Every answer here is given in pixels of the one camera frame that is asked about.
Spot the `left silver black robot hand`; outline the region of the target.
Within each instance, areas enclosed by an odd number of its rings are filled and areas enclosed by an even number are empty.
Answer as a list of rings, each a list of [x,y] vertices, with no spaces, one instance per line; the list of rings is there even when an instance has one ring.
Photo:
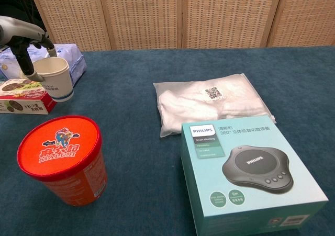
[[[57,56],[54,44],[42,28],[7,16],[1,16],[1,44],[10,47],[23,74],[35,82],[43,82],[44,78],[34,71],[29,46],[33,44],[38,49],[44,47],[50,57]]]

